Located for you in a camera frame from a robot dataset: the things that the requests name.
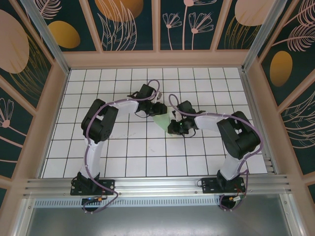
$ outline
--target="line drawing flower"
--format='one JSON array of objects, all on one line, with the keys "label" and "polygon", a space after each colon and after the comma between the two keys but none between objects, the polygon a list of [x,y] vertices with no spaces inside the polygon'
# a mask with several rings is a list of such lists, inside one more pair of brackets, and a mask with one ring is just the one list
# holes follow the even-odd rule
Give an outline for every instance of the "line drawing flower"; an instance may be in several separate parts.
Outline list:
[{"label": "line drawing flower", "polygon": [[195,34],[204,33],[213,30],[213,25],[211,25],[211,13],[204,14],[200,13],[196,18],[196,13],[189,14],[189,24],[192,32],[191,49],[193,50],[193,39]]},{"label": "line drawing flower", "polygon": [[[14,109],[14,102],[13,101],[8,99],[8,101],[6,103],[4,98],[0,98],[0,127],[10,128],[17,133],[19,133],[23,136],[26,136],[26,134],[14,129],[13,127],[10,126],[10,120],[12,118],[13,109]],[[11,141],[9,139],[6,139],[2,136],[0,136],[0,139],[6,141],[7,143],[15,145],[17,147],[20,147],[20,148],[23,147],[23,145],[18,144],[18,143]]]},{"label": "line drawing flower", "polygon": [[167,27],[169,46],[171,47],[171,50],[173,50],[172,43],[171,43],[171,38],[170,38],[170,35],[169,35],[169,29],[181,26],[182,22],[179,21],[180,18],[178,16],[178,13],[176,13],[176,14],[171,13],[171,14],[169,14],[169,16],[168,16],[167,13],[165,13],[165,14],[163,14],[163,20],[164,20],[164,23],[165,23],[165,25]]},{"label": "line drawing flower", "polygon": [[183,24],[183,50],[185,50],[185,25],[186,25],[186,15],[187,15],[187,8],[194,5],[209,5],[216,3],[217,0],[184,0],[185,4],[185,13],[184,13],[184,24]]}]

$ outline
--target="beige circle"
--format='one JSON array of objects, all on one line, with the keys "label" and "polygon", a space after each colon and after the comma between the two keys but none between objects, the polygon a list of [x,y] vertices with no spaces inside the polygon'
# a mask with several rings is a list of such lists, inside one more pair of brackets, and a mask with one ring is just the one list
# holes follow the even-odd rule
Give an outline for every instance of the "beige circle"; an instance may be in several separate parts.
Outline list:
[{"label": "beige circle", "polygon": [[277,52],[272,58],[270,65],[270,80],[277,86],[284,85],[290,77],[293,61],[289,53],[285,51]]},{"label": "beige circle", "polygon": [[54,21],[48,25],[48,28],[59,46],[64,48],[75,48],[79,46],[79,33],[67,22]]},{"label": "beige circle", "polygon": [[[127,9],[130,10],[134,19],[141,14],[143,9],[143,0],[95,0],[95,3],[106,18],[116,22],[127,21],[127,18],[123,19],[121,3],[124,5],[126,11]],[[116,14],[120,14],[120,17],[114,17],[115,12]]]},{"label": "beige circle", "polygon": [[275,0],[238,0],[235,18],[244,26],[260,26],[264,23]]},{"label": "beige circle", "polygon": [[29,41],[21,24],[9,13],[0,10],[0,68],[20,73],[29,61]]}]

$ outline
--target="purple cable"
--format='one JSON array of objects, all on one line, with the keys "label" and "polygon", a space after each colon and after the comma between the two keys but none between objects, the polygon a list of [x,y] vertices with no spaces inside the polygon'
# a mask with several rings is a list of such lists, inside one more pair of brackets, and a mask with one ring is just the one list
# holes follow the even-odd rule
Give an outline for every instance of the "purple cable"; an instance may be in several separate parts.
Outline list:
[{"label": "purple cable", "polygon": [[[240,121],[240,122],[246,124],[247,126],[249,126],[249,127],[250,127],[253,131],[255,131],[255,133],[259,136],[259,139],[260,139],[260,146],[259,146],[259,149],[258,149],[257,151],[252,152],[252,153],[249,153],[246,157],[244,157],[244,159],[243,159],[243,161],[241,162],[239,168],[237,169],[237,172],[238,172],[239,174],[245,174],[245,173],[246,173],[246,189],[245,189],[245,195],[246,195],[246,193],[247,193],[247,186],[248,186],[248,174],[249,174],[249,172],[248,172],[248,170],[246,170],[246,171],[240,173],[240,170],[241,170],[243,164],[246,162],[246,160],[247,160],[248,158],[250,158],[251,156],[254,156],[254,155],[256,155],[257,153],[259,153],[259,152],[262,150],[263,146],[264,146],[264,139],[263,139],[261,133],[259,132],[259,130],[258,130],[257,128],[255,128],[254,126],[252,126],[252,124],[250,124],[250,123],[247,122],[246,120],[241,119],[241,118],[238,118],[238,117],[234,117],[234,116],[231,116],[231,115],[227,115],[227,114],[218,114],[218,113],[210,113],[210,112],[201,113],[201,114],[190,114],[190,113],[186,113],[186,112],[181,112],[180,110],[177,109],[176,106],[173,105],[173,103],[172,103],[172,101],[171,101],[171,97],[172,97],[172,96],[175,97],[175,99],[176,99],[176,101],[177,101],[177,104],[179,104],[179,100],[178,100],[177,96],[174,95],[174,94],[172,94],[172,93],[171,93],[171,94],[169,95],[169,97],[168,97],[169,103],[171,104],[171,106],[173,107],[173,109],[174,109],[175,111],[179,112],[180,114],[183,114],[183,115],[185,115],[185,116],[191,116],[191,117],[215,116],[215,117],[232,118],[232,119],[238,120],[238,121]],[[220,206],[220,208],[221,208],[222,210],[230,210],[230,211],[232,211],[231,209],[228,209],[228,208],[226,208],[225,206],[223,206],[223,205],[221,204],[223,197],[224,197],[224,195],[221,195],[221,196],[220,196],[220,201],[219,201],[219,204],[220,204],[219,206]],[[237,209],[240,205],[241,205],[241,203],[239,203],[239,204],[234,208],[234,210]]]},{"label": "purple cable", "polygon": [[91,175],[91,173],[90,173],[90,171],[89,171],[87,159],[88,159],[88,152],[89,152],[90,144],[91,144],[91,140],[90,140],[90,138],[89,138],[89,132],[90,132],[90,128],[91,128],[92,123],[94,122],[94,120],[96,119],[96,117],[97,117],[97,115],[100,113],[100,111],[103,110],[106,106],[114,105],[114,104],[117,104],[117,103],[120,103],[120,102],[125,102],[125,101],[145,101],[145,100],[150,100],[150,99],[152,99],[152,98],[155,98],[155,96],[158,94],[160,84],[159,84],[159,81],[158,81],[158,80],[150,80],[150,81],[148,82],[148,85],[149,85],[152,81],[156,81],[156,82],[157,82],[157,90],[156,90],[156,92],[154,92],[150,97],[141,98],[141,99],[126,98],[126,99],[121,99],[121,100],[118,100],[118,101],[106,103],[106,104],[104,104],[103,106],[101,106],[101,107],[98,109],[98,111],[94,114],[94,116],[92,117],[92,119],[91,119],[91,121],[90,121],[90,123],[89,123],[89,125],[88,125],[87,131],[86,131],[86,138],[87,138],[89,144],[88,144],[87,149],[86,149],[85,154],[84,154],[84,165],[85,165],[85,169],[86,169],[86,171],[87,171],[87,173],[88,173],[89,178],[90,178],[97,186],[99,186],[99,187],[101,187],[102,189],[105,189],[105,190],[107,190],[107,191],[109,191],[109,192],[115,193],[116,196],[115,196],[112,200],[110,200],[109,203],[107,203],[105,206],[100,207],[100,208],[96,209],[95,211],[87,211],[87,210],[85,209],[85,206],[86,206],[89,202],[86,202],[86,203],[83,205],[83,210],[85,211],[85,213],[93,214],[93,213],[98,213],[98,212],[104,210],[104,209],[105,209],[106,207],[108,207],[113,201],[115,201],[115,200],[118,198],[118,195],[119,195],[115,190],[110,189],[110,188],[107,188],[107,187],[101,185],[100,183],[98,183],[98,182],[92,177],[92,175]]}]

